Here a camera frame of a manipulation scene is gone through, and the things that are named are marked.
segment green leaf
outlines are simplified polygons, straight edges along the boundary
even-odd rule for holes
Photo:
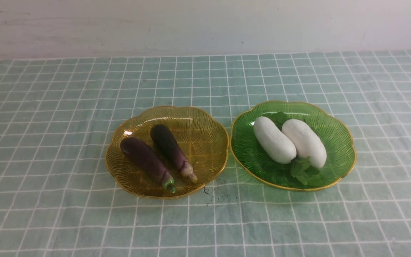
[[[304,172],[308,174],[310,177],[313,177],[313,176],[320,174],[321,171],[318,168],[309,166]]]
[[[275,125],[282,130],[282,125],[289,120],[288,115],[284,112],[273,112],[271,114],[263,114],[264,117],[268,117]]]
[[[307,184],[313,187],[319,187],[323,185],[323,181],[321,180],[320,176],[314,176],[307,180]]]
[[[310,157],[291,161],[291,175],[304,185],[321,186],[320,170],[310,164]]]
[[[310,167],[310,157],[294,158],[291,161],[291,175],[293,177],[298,177],[302,174],[308,167]]]
[[[305,177],[303,177],[302,175],[296,177],[296,179],[298,179],[304,186],[306,186],[306,185],[309,183],[309,182],[307,181],[307,179],[306,179]]]

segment gold plate rim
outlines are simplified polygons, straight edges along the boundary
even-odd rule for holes
[[[226,145],[226,149],[225,149],[225,161],[224,161],[223,166],[222,166],[222,167],[220,168],[220,170],[215,174],[215,176],[213,176],[212,179],[211,179],[209,182],[203,183],[203,184],[200,185],[197,189],[194,189],[194,190],[192,190],[191,192],[184,193],[184,194],[177,195],[177,196],[170,196],[170,197],[148,196],[148,195],[142,195],[142,194],[138,194],[138,193],[135,193],[135,192],[131,192],[130,190],[127,190],[127,189],[124,188],[124,186],[122,186],[121,183],[115,178],[114,174],[113,174],[112,171],[111,171],[111,168],[109,168],[109,164],[108,164],[109,161],[108,161],[108,159],[107,159],[108,156],[109,156],[109,150],[110,150],[110,148],[111,148],[111,145],[112,145],[112,142],[113,142],[113,138],[116,136],[116,131],[117,131],[119,128],[121,128],[125,123],[131,122],[132,120],[137,119],[138,117],[146,114],[147,112],[152,112],[152,111],[155,110],[155,109],[161,109],[161,108],[171,108],[171,109],[196,109],[196,110],[204,113],[207,117],[209,117],[209,118],[212,120],[212,122],[215,122],[216,124],[218,124],[219,127],[224,131],[224,133],[225,133],[225,135],[226,135],[226,139],[227,139],[227,145]],[[117,127],[117,129],[114,131],[114,133],[112,134],[111,142],[109,143],[109,145],[108,145],[108,147],[107,147],[106,155],[105,155],[104,159],[105,159],[107,171],[108,171],[108,172],[111,174],[111,176],[114,178],[114,180],[115,180],[115,182],[117,183],[117,185],[119,185],[119,187],[121,187],[121,188],[122,188],[123,190],[125,190],[126,192],[128,192],[128,193],[130,193],[130,194],[132,194],[132,195],[138,196],[138,197],[143,197],[143,198],[148,198],[148,199],[174,200],[174,199],[179,199],[179,198],[182,198],[182,197],[186,197],[186,196],[189,196],[189,195],[191,195],[191,194],[193,194],[193,193],[195,193],[195,192],[198,192],[199,190],[201,190],[202,188],[204,188],[207,184],[209,184],[210,182],[214,181],[214,180],[224,171],[224,169],[226,168],[226,165],[227,165],[228,160],[229,160],[229,153],[228,153],[229,147],[230,147],[230,136],[229,136],[226,128],[225,128],[221,123],[219,123],[217,120],[215,120],[215,119],[212,117],[212,115],[208,114],[208,113],[205,112],[203,109],[200,109],[200,108],[197,108],[197,107],[193,107],[193,106],[181,106],[181,107],[177,107],[177,106],[170,106],[170,105],[162,105],[162,106],[155,106],[155,107],[152,107],[152,108],[150,108],[150,109],[147,109],[147,110],[143,111],[141,114],[139,114],[139,115],[137,115],[137,116],[135,116],[135,117],[132,117],[131,119],[128,119],[128,120],[125,120],[124,122],[122,122],[122,123],[119,125],[119,127]]]
[[[230,137],[230,141],[233,140],[233,131],[234,131],[234,126],[235,126],[235,121],[238,120],[242,115],[244,115],[244,114],[246,114],[246,113],[248,113],[248,112],[252,112],[256,107],[258,107],[258,106],[260,106],[260,105],[262,105],[262,104],[266,104],[266,103],[268,103],[268,102],[281,102],[281,103],[284,103],[284,104],[306,104],[306,105],[310,105],[310,106],[313,106],[313,107],[315,107],[315,108],[317,108],[317,109],[320,109],[320,110],[321,110],[322,112],[324,112],[327,116],[329,116],[329,117],[337,120],[339,123],[341,123],[341,124],[347,129],[347,131],[348,131],[348,133],[349,133],[349,135],[350,135],[350,138],[351,138],[351,147],[352,147],[353,153],[354,153],[353,165],[351,166],[351,168],[349,169],[349,171],[347,171],[347,173],[344,174],[342,177],[340,177],[340,178],[337,179],[336,181],[334,181],[334,182],[332,182],[332,183],[330,183],[330,184],[328,184],[328,185],[326,185],[326,186],[323,186],[323,187],[315,187],[315,188],[308,188],[308,189],[301,189],[301,188],[295,188],[295,187],[284,187],[284,186],[279,186],[279,185],[273,184],[273,183],[271,183],[271,182],[267,182],[267,181],[265,181],[264,179],[261,179],[261,178],[257,177],[256,175],[254,175],[253,173],[251,173],[251,171],[249,171],[249,170],[239,161],[239,159],[237,158],[237,156],[235,156],[235,153],[234,153],[234,150],[233,150],[233,145],[232,145],[231,143],[229,143],[229,147],[230,147],[230,149],[231,149],[231,154],[233,155],[234,159],[239,163],[239,165],[240,165],[243,169],[245,169],[246,172],[248,172],[250,175],[252,175],[252,176],[255,177],[256,179],[258,179],[259,181],[261,181],[261,182],[263,182],[264,184],[269,185],[269,186],[271,186],[271,187],[275,187],[275,188],[279,188],[279,189],[284,189],[284,190],[289,190],[289,191],[298,191],[298,192],[315,192],[315,191],[319,191],[319,190],[323,190],[323,189],[332,187],[332,186],[334,186],[335,184],[337,184],[339,181],[341,181],[341,179],[343,179],[343,178],[346,177],[348,174],[350,174],[350,172],[354,169],[354,167],[355,167],[355,165],[356,165],[356,161],[357,161],[356,149],[355,149],[355,147],[354,147],[354,139],[353,139],[353,136],[352,136],[352,134],[351,134],[351,131],[349,130],[349,128],[348,128],[341,120],[339,120],[339,119],[337,119],[337,118],[329,115],[325,110],[321,109],[320,107],[318,107],[318,106],[316,106],[316,105],[314,105],[314,104],[309,104],[308,102],[303,102],[303,101],[287,102],[287,101],[280,101],[280,100],[269,100],[269,101],[264,101],[264,102],[261,102],[261,103],[259,103],[259,104],[256,104],[255,106],[253,106],[253,107],[252,107],[251,109],[249,109],[248,111],[242,112],[240,115],[238,115],[238,116],[233,120],[233,123],[232,123],[232,125],[231,125],[231,137]]]

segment white wall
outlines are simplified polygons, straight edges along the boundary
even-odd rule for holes
[[[411,49],[411,0],[0,0],[0,59]]]

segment eggplant stem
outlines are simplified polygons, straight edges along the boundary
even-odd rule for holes
[[[183,167],[181,169],[181,175],[184,178],[187,178],[192,183],[196,184],[198,182],[198,177],[194,174],[193,166],[187,161],[183,163]]]
[[[168,185],[167,185],[167,190],[168,190],[170,193],[175,193],[175,192],[176,192],[176,186],[174,186],[173,184],[168,184]]]

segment light green tablecloth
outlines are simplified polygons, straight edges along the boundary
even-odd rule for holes
[[[204,189],[147,200],[104,164],[158,105],[228,129],[262,101],[307,101],[353,133],[357,166],[316,193],[230,158]],[[0,62],[0,257],[411,257],[411,51]]]

